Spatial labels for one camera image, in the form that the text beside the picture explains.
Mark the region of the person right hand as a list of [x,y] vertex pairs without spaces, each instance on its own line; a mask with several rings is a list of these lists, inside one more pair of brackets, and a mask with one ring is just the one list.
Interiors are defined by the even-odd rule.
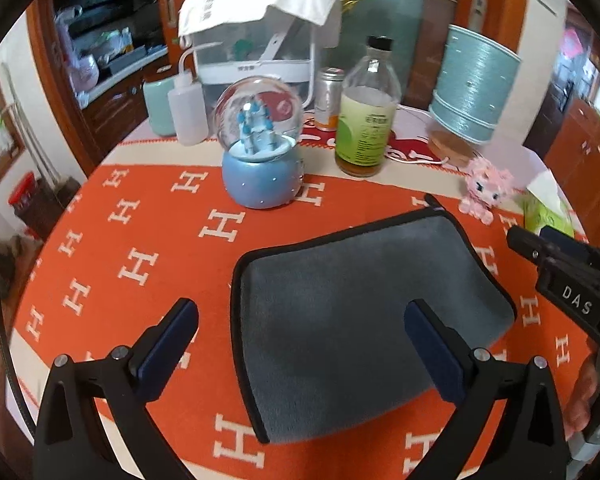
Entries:
[[598,347],[591,338],[588,338],[588,350],[590,350],[590,354],[580,367],[571,396],[562,412],[567,440],[576,432],[582,431],[590,421],[590,401],[598,388],[598,375],[596,372]]

